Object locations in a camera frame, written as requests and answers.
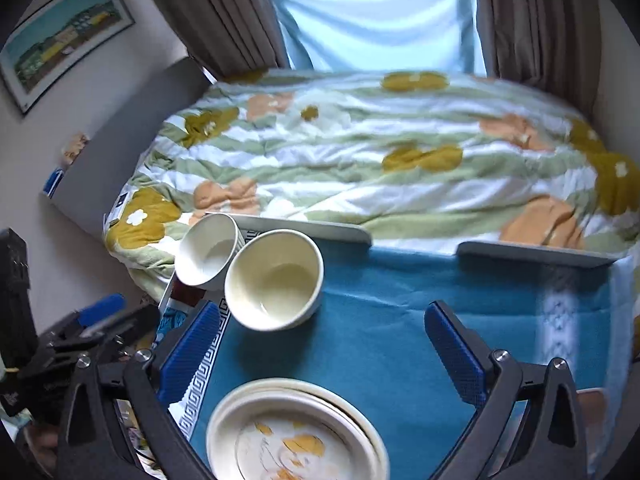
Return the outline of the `light blue cloth strip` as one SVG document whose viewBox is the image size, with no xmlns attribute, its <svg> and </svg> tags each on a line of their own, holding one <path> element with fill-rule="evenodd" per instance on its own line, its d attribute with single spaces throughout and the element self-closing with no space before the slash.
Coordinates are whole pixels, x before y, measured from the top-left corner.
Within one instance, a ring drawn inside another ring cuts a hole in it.
<svg viewBox="0 0 640 480">
<path fill-rule="evenodd" d="M 589 478 L 597 478 L 614 445 L 614 434 L 624 406 L 634 345 L 634 307 L 638 294 L 634 288 L 634 260 L 627 256 L 608 268 L 610 307 L 610 343 L 606 355 L 603 391 L 608 401 L 602 422 L 602 434 L 589 455 Z"/>
</svg>

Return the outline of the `white small cup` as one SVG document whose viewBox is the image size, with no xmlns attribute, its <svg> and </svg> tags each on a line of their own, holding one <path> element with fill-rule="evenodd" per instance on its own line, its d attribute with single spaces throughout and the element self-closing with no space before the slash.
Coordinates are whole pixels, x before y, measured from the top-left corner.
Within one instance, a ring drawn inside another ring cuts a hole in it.
<svg viewBox="0 0 640 480">
<path fill-rule="evenodd" d="M 244 245 L 244 237 L 231 216 L 206 214 L 180 242 L 175 258 L 178 280 L 211 292 L 223 289 L 231 263 Z"/>
</svg>

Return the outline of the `grey headboard panel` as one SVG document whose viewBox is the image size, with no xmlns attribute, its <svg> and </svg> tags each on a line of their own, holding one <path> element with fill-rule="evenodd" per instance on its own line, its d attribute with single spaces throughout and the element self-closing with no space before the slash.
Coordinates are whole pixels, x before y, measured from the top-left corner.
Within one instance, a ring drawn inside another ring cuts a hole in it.
<svg viewBox="0 0 640 480">
<path fill-rule="evenodd" d="M 195 103 L 208 87 L 209 80 L 192 58 L 182 58 L 152 76 L 93 133 L 65 171 L 52 204 L 100 240 L 106 215 L 163 121 Z"/>
</svg>

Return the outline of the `small cream duck bowl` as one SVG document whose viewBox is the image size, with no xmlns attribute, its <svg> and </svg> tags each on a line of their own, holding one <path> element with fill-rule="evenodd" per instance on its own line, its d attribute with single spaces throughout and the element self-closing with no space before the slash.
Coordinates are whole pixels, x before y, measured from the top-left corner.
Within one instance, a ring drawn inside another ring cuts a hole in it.
<svg viewBox="0 0 640 480">
<path fill-rule="evenodd" d="M 317 312 L 323 281 L 318 245 L 302 232 L 274 230 L 255 237 L 233 259 L 224 300 L 249 330 L 289 330 Z"/>
</svg>

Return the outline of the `teal blue table cloth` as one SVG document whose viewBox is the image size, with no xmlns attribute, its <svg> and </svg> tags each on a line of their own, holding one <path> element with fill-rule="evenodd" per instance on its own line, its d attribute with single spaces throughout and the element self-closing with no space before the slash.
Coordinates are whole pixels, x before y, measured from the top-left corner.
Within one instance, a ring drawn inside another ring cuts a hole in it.
<svg viewBox="0 0 640 480">
<path fill-rule="evenodd" d="M 387 479 L 434 479 L 475 413 L 425 333 L 424 312 L 434 301 L 492 350 L 539 365 L 561 358 L 576 391 L 603 389 L 610 266 L 439 257 L 311 239 L 324 262 L 321 304 L 299 326 L 249 330 L 230 313 L 224 288 L 203 289 L 204 302 L 219 309 L 218 332 L 186 392 L 168 408 L 187 393 L 196 397 L 180 427 L 210 472 L 206 429 L 217 404 L 247 382 L 285 378 L 330 390 L 366 416 L 385 444 Z"/>
</svg>

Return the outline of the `white plate orange duck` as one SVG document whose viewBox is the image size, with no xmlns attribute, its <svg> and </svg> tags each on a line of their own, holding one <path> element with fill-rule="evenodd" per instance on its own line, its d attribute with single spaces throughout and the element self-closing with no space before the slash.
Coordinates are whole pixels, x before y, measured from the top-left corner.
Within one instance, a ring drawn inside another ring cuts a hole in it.
<svg viewBox="0 0 640 480">
<path fill-rule="evenodd" d="M 218 479 L 387 479 L 385 444 L 360 411 L 295 379 L 254 380 L 229 392 L 206 429 Z"/>
</svg>

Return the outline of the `framed landscape picture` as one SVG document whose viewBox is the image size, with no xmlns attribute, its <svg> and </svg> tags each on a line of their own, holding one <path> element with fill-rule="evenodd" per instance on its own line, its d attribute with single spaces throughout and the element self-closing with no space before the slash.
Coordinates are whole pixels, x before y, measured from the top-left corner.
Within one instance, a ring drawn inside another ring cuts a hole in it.
<svg viewBox="0 0 640 480">
<path fill-rule="evenodd" d="M 72 67 L 134 24 L 124 0 L 50 0 L 1 49 L 1 79 L 26 115 Z"/>
</svg>

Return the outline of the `floral bed quilt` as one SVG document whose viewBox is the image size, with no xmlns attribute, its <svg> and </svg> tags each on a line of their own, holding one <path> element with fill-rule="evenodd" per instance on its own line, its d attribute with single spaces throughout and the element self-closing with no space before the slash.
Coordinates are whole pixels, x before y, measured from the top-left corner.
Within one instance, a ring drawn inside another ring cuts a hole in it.
<svg viewBox="0 0 640 480">
<path fill-rule="evenodd" d="M 104 220 L 160 298 L 206 214 L 356 224 L 376 244 L 465 240 L 639 253 L 639 170 L 574 107 L 504 80 L 268 70 L 213 84 L 153 131 Z"/>
</svg>

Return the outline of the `left grey brown drape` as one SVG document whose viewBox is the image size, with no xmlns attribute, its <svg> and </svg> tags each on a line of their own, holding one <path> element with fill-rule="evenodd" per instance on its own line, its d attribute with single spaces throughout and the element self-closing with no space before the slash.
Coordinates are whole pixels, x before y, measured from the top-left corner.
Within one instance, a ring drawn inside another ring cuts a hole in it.
<svg viewBox="0 0 640 480">
<path fill-rule="evenodd" d="M 153 0 L 196 62 L 217 79 L 290 66 L 272 0 Z"/>
</svg>

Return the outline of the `grey brown drape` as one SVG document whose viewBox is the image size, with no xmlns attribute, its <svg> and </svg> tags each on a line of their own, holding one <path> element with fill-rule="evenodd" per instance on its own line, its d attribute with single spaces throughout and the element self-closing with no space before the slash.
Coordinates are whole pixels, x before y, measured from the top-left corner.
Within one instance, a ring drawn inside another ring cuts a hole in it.
<svg viewBox="0 0 640 480">
<path fill-rule="evenodd" d="M 477 0 L 489 76 L 552 94 L 591 117 L 600 82 L 599 0 Z"/>
<path fill-rule="evenodd" d="M 196 62 L 217 79 L 290 66 L 272 0 L 153 0 Z"/>
</svg>

